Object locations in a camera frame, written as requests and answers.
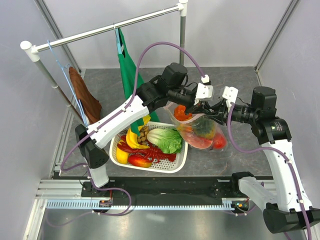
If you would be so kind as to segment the orange toy pumpkin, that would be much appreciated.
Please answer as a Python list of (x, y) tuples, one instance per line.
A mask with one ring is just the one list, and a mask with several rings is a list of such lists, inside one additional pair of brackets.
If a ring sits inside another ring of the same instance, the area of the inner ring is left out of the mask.
[(184, 105), (178, 105), (175, 109), (174, 109), (174, 118), (178, 121), (181, 122), (185, 122), (190, 120), (193, 115), (191, 113), (186, 113), (186, 107)]

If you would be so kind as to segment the clear pink zip top bag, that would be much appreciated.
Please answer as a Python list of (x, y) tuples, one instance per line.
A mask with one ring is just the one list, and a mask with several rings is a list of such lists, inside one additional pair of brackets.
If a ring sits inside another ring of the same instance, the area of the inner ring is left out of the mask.
[(167, 104), (164, 110), (191, 147), (206, 151), (222, 151), (227, 147), (227, 139), (219, 125), (204, 114), (186, 114), (185, 106), (173, 102)]

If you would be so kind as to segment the toy watermelon slice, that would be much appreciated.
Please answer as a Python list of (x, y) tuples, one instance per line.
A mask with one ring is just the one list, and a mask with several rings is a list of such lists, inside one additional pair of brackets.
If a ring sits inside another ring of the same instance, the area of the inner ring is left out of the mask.
[(213, 148), (213, 139), (214, 137), (202, 137), (195, 135), (193, 133), (184, 133), (182, 138), (192, 147), (205, 150)]

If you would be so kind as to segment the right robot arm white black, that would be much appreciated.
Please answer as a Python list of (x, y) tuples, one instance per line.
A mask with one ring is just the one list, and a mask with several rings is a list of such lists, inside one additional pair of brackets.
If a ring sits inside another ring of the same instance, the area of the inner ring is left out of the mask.
[[(286, 233), (305, 230), (312, 239), (311, 227), (320, 222), (320, 210), (314, 208), (302, 185), (294, 159), (292, 136), (287, 122), (276, 116), (277, 95), (273, 88), (258, 86), (253, 89), (249, 105), (236, 104), (238, 89), (225, 86), (220, 102), (210, 116), (227, 126), (233, 147), (241, 153), (264, 152), (273, 177), (276, 195), (264, 188), (249, 173), (235, 173), (229, 191), (235, 197), (245, 194), (262, 211), (268, 230)], [(231, 123), (249, 124), (260, 145), (257, 149), (240, 148), (233, 139)]]

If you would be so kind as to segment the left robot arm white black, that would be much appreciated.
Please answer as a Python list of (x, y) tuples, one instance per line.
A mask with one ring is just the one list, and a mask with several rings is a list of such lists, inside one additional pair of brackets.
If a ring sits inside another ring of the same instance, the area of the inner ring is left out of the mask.
[(109, 159), (104, 147), (120, 131), (133, 122), (164, 107), (168, 102), (184, 105), (187, 110), (197, 109), (201, 101), (213, 96), (213, 87), (207, 74), (193, 90), (184, 90), (183, 81), (188, 70), (179, 63), (166, 66), (161, 75), (143, 83), (121, 106), (102, 120), (84, 127), (76, 127), (76, 136), (81, 155), (88, 165), (92, 191), (99, 197), (110, 191), (106, 163)]

